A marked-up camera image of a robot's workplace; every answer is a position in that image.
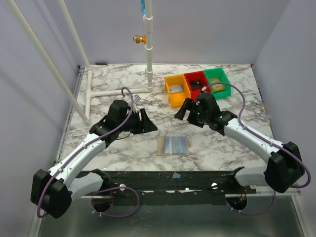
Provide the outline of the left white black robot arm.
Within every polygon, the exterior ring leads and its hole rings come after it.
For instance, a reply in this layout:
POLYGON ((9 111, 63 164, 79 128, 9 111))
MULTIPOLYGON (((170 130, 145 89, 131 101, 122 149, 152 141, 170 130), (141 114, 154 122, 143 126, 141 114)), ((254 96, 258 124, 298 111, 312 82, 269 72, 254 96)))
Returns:
POLYGON ((79 178, 79 173, 122 132, 134 135, 157 131, 144 109, 134 110, 133 102, 115 100, 107 115, 94 124, 80 145, 63 161, 48 171, 38 170, 33 176, 31 202, 37 206, 39 218, 55 219, 66 213, 71 203, 99 191, 106 175, 94 170, 79 178))

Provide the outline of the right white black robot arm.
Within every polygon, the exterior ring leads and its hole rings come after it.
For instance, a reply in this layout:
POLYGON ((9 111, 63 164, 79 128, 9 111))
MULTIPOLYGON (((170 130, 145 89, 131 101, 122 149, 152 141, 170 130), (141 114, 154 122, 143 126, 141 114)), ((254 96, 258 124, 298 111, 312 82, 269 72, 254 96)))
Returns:
POLYGON ((186 112, 189 112, 189 124, 198 127, 207 125, 211 130, 241 143, 264 161, 263 166, 237 170, 235 179, 240 186, 269 186, 278 193, 284 193, 304 175, 296 144, 269 138, 240 122, 235 114, 221 111, 212 94, 202 93, 196 100, 186 98, 174 117, 183 120, 186 112))

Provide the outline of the beige card holder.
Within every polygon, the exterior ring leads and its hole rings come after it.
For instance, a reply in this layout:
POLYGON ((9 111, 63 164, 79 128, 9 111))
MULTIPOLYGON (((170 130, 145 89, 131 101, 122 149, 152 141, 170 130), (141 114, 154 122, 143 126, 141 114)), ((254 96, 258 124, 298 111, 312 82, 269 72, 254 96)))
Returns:
POLYGON ((190 142, 186 136, 158 136, 157 154, 160 156, 177 156, 189 154, 190 142))

